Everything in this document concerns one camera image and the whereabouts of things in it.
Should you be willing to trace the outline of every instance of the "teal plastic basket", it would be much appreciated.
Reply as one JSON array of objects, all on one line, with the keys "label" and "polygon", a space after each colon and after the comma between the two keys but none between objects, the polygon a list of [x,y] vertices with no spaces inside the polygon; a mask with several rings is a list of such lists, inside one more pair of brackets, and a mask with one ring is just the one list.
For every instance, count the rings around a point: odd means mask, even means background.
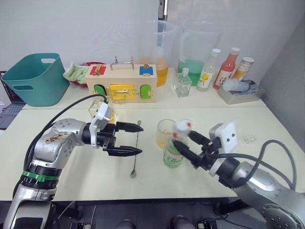
[{"label": "teal plastic basket", "polygon": [[35,53],[21,59],[2,80],[28,105],[56,104],[69,86],[59,54]]}]

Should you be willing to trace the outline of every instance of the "green cloth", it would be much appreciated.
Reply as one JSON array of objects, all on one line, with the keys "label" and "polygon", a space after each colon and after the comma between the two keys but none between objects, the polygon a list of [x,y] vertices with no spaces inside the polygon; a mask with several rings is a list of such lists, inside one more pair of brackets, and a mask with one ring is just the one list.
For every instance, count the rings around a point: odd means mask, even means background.
[{"label": "green cloth", "polygon": [[77,81],[80,84],[86,83],[85,75],[89,70],[89,66],[72,65],[64,74],[63,77],[69,81]]}]

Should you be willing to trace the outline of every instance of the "metal spoon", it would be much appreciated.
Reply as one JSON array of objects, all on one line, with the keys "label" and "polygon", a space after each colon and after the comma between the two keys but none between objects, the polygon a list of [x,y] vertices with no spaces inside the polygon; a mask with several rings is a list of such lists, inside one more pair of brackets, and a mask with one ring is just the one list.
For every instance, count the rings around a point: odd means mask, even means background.
[{"label": "metal spoon", "polygon": [[[137,133],[137,142],[136,142],[136,145],[135,147],[137,148],[138,147],[138,139],[139,139],[139,132]],[[137,176],[137,171],[135,171],[135,163],[137,161],[137,155],[134,156],[134,164],[133,164],[133,170],[132,172],[130,173],[130,177],[131,178],[135,178]]]}]

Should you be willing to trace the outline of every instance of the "laptop keyboard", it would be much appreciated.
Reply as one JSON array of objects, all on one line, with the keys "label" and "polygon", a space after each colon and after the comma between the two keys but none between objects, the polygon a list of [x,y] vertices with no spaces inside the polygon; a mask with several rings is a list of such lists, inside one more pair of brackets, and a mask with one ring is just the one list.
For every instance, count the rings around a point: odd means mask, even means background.
[{"label": "laptop keyboard", "polygon": [[1,115],[17,115],[24,105],[25,104],[11,104],[2,111]]}]

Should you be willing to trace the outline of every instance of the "laptop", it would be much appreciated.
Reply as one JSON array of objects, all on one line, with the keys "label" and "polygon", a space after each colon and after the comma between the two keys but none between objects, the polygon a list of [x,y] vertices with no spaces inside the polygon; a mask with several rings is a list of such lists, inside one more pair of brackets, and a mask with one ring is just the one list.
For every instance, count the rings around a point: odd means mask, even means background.
[{"label": "laptop", "polygon": [[5,72],[0,72],[0,81],[3,84],[4,90],[8,95],[11,104],[0,110],[0,129],[6,129],[17,116],[19,111],[25,106],[25,102],[16,94],[12,89],[8,87],[6,83],[1,80],[2,75]]}]

